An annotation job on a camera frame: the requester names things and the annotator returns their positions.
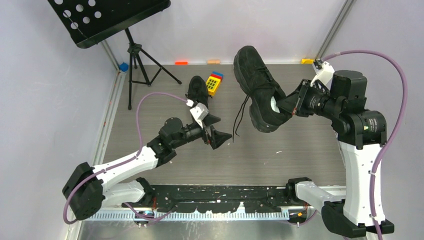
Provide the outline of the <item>black shoe with laces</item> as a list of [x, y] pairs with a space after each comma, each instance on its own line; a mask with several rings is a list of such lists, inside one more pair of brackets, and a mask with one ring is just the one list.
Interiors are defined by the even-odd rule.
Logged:
[[277, 107], [277, 101], [285, 98], [286, 94], [255, 47], [246, 45], [238, 50], [233, 61], [233, 72], [241, 90], [250, 96], [249, 116], [256, 130], [274, 132], [291, 118]]

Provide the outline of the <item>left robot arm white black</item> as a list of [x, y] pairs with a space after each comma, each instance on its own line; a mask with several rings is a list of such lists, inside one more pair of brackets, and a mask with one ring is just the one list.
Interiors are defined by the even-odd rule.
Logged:
[[153, 170], [170, 162], [176, 155], [176, 148], [201, 139], [212, 149], [219, 148], [232, 138], [230, 133], [210, 130], [202, 122], [183, 124], [177, 117], [167, 119], [158, 131], [158, 136], [141, 149], [117, 160], [91, 166], [80, 163], [70, 175], [62, 189], [66, 199], [63, 219], [67, 224], [68, 210], [75, 221], [82, 221], [95, 215], [101, 208], [124, 203], [138, 203], [148, 207], [153, 202], [153, 193], [145, 181], [122, 181], [144, 171]]

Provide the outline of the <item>black shoelace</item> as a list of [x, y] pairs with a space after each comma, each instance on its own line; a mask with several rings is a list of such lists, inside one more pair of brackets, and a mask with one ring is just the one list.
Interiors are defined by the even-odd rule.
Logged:
[[239, 136], [238, 129], [239, 129], [239, 126], [240, 126], [240, 124], [243, 120], [245, 107], [246, 107], [246, 104], [247, 104], [249, 98], [250, 98], [250, 96], [247, 94], [245, 96], [240, 108], [239, 108], [239, 111], [238, 111], [236, 117], [235, 117], [235, 120], [234, 120], [234, 123], [233, 123], [233, 128], [232, 128], [232, 142], [234, 142], [235, 136]]

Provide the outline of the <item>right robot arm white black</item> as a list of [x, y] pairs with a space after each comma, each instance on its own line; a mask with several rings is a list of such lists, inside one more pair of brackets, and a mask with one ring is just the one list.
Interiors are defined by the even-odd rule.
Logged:
[[288, 180], [285, 198], [291, 205], [307, 203], [322, 216], [326, 228], [346, 238], [366, 233], [392, 234], [381, 203], [377, 156], [387, 144], [387, 122], [376, 110], [366, 109], [367, 78], [358, 71], [337, 70], [303, 79], [297, 89], [277, 102], [293, 116], [329, 119], [345, 165], [346, 193], [337, 196], [310, 178]]

